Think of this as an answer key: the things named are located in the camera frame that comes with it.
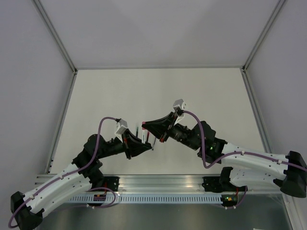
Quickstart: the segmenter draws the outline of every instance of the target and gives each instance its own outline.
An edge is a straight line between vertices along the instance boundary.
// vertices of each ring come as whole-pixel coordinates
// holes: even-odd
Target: aluminum frame
[[[44,21],[45,25],[47,26],[47,29],[50,31],[51,36],[53,37],[53,39],[57,43],[59,50],[60,50],[61,54],[63,55],[65,61],[67,62],[67,64],[69,65],[70,69],[72,70],[72,72],[74,74],[72,81],[71,81],[71,86],[70,86],[68,93],[67,93],[66,102],[65,102],[65,105],[63,107],[63,110],[62,110],[62,113],[61,113],[61,116],[60,116],[60,120],[59,120],[58,125],[57,125],[57,131],[56,131],[56,134],[55,134],[55,136],[52,140],[52,147],[51,147],[50,152],[49,152],[49,161],[48,161],[48,164],[46,166],[46,171],[45,171],[45,173],[48,173],[49,169],[52,165],[53,157],[54,157],[54,154],[55,154],[58,142],[59,142],[60,133],[61,133],[62,126],[63,126],[63,123],[64,123],[65,115],[66,115],[66,112],[67,112],[67,109],[68,109],[68,104],[69,104],[69,101],[70,101],[70,98],[71,98],[71,93],[72,93],[72,90],[73,90],[73,86],[74,86],[74,82],[75,82],[75,79],[76,79],[78,69],[73,64],[64,44],[62,43],[57,31],[55,30],[55,28],[52,24],[52,21],[50,20],[50,18],[48,16],[43,4],[41,3],[41,1],[40,0],[32,0],[32,2],[34,4],[34,6],[36,7],[37,11],[39,12],[39,14],[40,14],[42,20]],[[278,14],[280,13],[281,9],[284,7],[285,3],[286,3],[286,0],[278,0],[274,10],[272,11],[272,13],[271,13],[271,15],[270,15],[270,17],[269,17],[269,19],[266,23],[266,25],[264,26],[261,34],[259,35],[259,37],[258,37],[250,55],[249,55],[249,57],[247,58],[244,65],[240,68],[241,73],[242,73],[242,77],[243,77],[243,81],[245,83],[245,87],[246,87],[248,97],[249,97],[249,100],[250,100],[250,104],[251,104],[251,107],[252,107],[252,110],[253,110],[253,113],[254,113],[254,116],[255,116],[255,119],[256,119],[258,130],[259,130],[259,133],[260,133],[260,136],[261,136],[262,144],[263,144],[266,152],[272,152],[272,148],[271,148],[271,145],[270,145],[270,141],[269,141],[269,138],[268,138],[268,135],[267,135],[267,132],[266,132],[266,128],[265,128],[265,125],[264,125],[264,122],[263,122],[261,112],[259,110],[259,106],[258,106],[256,97],[255,97],[254,91],[252,89],[252,85],[250,83],[250,80],[249,80],[249,77],[248,77],[248,74],[247,74],[247,70],[248,70],[248,67],[250,66],[254,56],[256,55],[259,47],[261,46],[262,42],[264,41],[266,35],[271,30],[274,21],[276,20],[276,18],[278,16]],[[186,66],[186,68],[239,68],[239,66],[217,66],[217,65],[216,66],[194,66],[194,67]],[[146,67],[134,67],[134,69],[146,69]],[[52,175],[50,175],[50,174],[38,175],[35,183],[40,184],[43,181],[45,181],[46,179],[50,178],[51,176]],[[175,175],[175,176],[174,175],[159,175],[157,177],[159,177],[159,180],[162,179],[162,182],[168,181],[168,183],[169,183],[170,181],[172,181],[172,182],[177,181],[177,184],[172,183],[172,185],[175,186],[177,189],[187,188],[188,186],[192,185],[191,188],[194,188],[193,192],[200,192],[200,190],[198,189],[200,187],[200,183],[201,183],[199,177],[202,177],[202,176],[204,176],[204,175]],[[121,177],[123,178],[122,183],[125,184],[126,186],[130,185],[131,188],[133,188],[133,186],[140,186],[140,183],[142,182],[142,178],[140,177],[140,175],[123,175]],[[151,178],[150,181],[152,182],[151,184],[153,184],[155,182],[155,179]],[[258,191],[256,193],[263,193],[263,194],[269,194],[270,193],[271,194],[272,191],[262,191],[262,192]],[[295,206],[293,197],[283,195],[283,198],[284,198],[285,206],[286,206],[289,218],[291,220],[291,223],[293,225],[293,228],[298,229],[298,230],[303,230],[304,227],[303,227],[303,224],[302,224],[300,218],[297,215],[297,208]]]

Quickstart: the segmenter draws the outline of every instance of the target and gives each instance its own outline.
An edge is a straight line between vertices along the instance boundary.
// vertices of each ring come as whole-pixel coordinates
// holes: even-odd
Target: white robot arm
[[[151,132],[160,142],[169,137],[199,150],[205,168],[216,163],[224,167],[221,175],[215,179],[204,178],[204,188],[208,192],[235,192],[237,188],[244,191],[246,186],[279,187],[290,196],[306,197],[307,166],[298,152],[289,154],[270,154],[228,143],[215,137],[215,131],[205,122],[200,121],[193,113],[184,110],[187,104],[177,100],[171,112],[164,118],[143,123],[142,127]],[[178,124],[184,114],[193,116],[197,125],[193,129]]]

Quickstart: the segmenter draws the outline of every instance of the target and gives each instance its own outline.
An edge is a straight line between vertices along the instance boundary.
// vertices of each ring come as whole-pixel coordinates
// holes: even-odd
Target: purple cable
[[[113,198],[113,200],[112,200],[112,202],[111,202],[110,204],[102,205],[102,206],[89,206],[89,207],[105,208],[105,207],[110,207],[110,206],[112,206],[113,203],[116,201],[116,193],[115,193],[113,190],[111,190],[111,189],[109,189],[109,188],[106,188],[106,187],[92,188],[92,189],[88,190],[88,192],[94,191],[94,190],[98,190],[98,189],[105,189],[105,190],[110,191],[110,192],[113,194],[114,198]],[[63,209],[56,210],[56,212],[64,211],[64,210],[71,209],[71,208],[75,208],[75,207],[88,207],[88,206],[87,206],[87,205],[75,205],[75,206],[66,207],[66,208],[63,208]]]
[[[241,205],[242,202],[243,202],[243,200],[245,199],[245,196],[246,196],[246,192],[247,192],[247,191],[248,191],[248,187],[245,186],[245,190],[244,190],[244,194],[243,194],[243,196],[242,196],[242,199],[237,203],[237,205],[227,207],[227,209],[235,209],[234,207],[238,207],[239,205]],[[221,205],[213,205],[213,206],[225,208],[224,206],[221,206]]]
[[[248,191],[248,187],[245,186],[245,191],[244,191],[244,194],[242,196],[242,199],[237,203],[237,205],[235,206],[231,206],[231,207],[227,207],[227,209],[235,209],[235,207],[238,207],[240,204],[242,204],[243,200],[245,199],[246,197],[246,192]]]
[[[68,172],[66,174],[63,175],[63,177],[66,177],[66,176],[69,176],[73,173],[77,173],[83,169],[86,169],[95,159],[96,157],[96,154],[97,154],[97,151],[98,151],[98,146],[99,146],[99,139],[100,139],[100,131],[101,131],[101,125],[102,123],[107,120],[107,119],[110,119],[110,120],[115,120],[116,121],[116,118],[113,118],[113,117],[110,117],[110,116],[106,116],[104,118],[101,119],[100,123],[99,123],[99,127],[98,127],[98,134],[97,134],[97,140],[96,140],[96,146],[95,146],[95,150],[94,150],[94,154],[91,158],[91,160],[87,163],[87,165],[83,166],[82,168],[79,168],[77,170],[74,170],[74,171],[71,171],[71,172]],[[57,177],[56,179],[54,179],[53,181],[50,181],[49,183],[45,184],[43,187],[41,187],[40,189],[38,189],[34,194],[33,196],[37,196],[41,191],[43,191],[45,188],[47,188],[49,185],[55,183],[56,181],[60,180],[59,177]],[[8,224],[8,227],[9,229],[14,229],[14,228],[17,228],[18,225],[15,225],[15,226],[12,226],[12,221],[13,219],[15,218],[16,214],[20,211],[20,209],[26,205],[29,201],[31,200],[31,198],[28,198],[26,201],[24,201],[17,209],[16,211],[13,213],[13,215],[11,216],[10,218],[10,221],[9,221],[9,224]]]
[[[183,111],[184,113],[186,114],[190,114],[192,117],[195,118],[195,120],[197,121],[197,124],[199,125],[200,127],[200,130],[201,130],[201,156],[202,156],[202,164],[203,166],[206,168],[206,169],[209,169],[211,168],[213,165],[215,165],[217,162],[219,162],[221,159],[225,158],[225,157],[228,157],[228,156],[232,156],[232,155],[241,155],[242,152],[231,152],[231,153],[227,153],[219,158],[217,158],[215,161],[213,161],[211,164],[209,164],[208,166],[206,165],[206,153],[205,153],[205,134],[203,132],[203,129],[202,129],[202,125],[201,125],[201,121],[198,119],[198,117],[193,114],[192,112],[189,112],[189,111],[186,111],[184,110]],[[253,153],[253,152],[244,152],[244,155],[250,155],[250,156],[255,156],[255,157],[260,157],[260,158],[264,158],[264,159],[267,159],[269,161],[273,161],[273,162],[278,162],[277,159],[275,158],[272,158],[272,157],[267,157],[267,156],[263,156],[261,154],[257,154],[257,153]],[[281,164],[286,164],[286,165],[289,165],[289,166],[293,166],[293,167],[296,167],[298,169],[301,169],[305,172],[307,172],[307,169],[302,167],[302,166],[299,166],[299,165],[296,165],[296,164],[293,164],[293,163],[289,163],[289,162],[285,162],[285,161],[282,161]]]

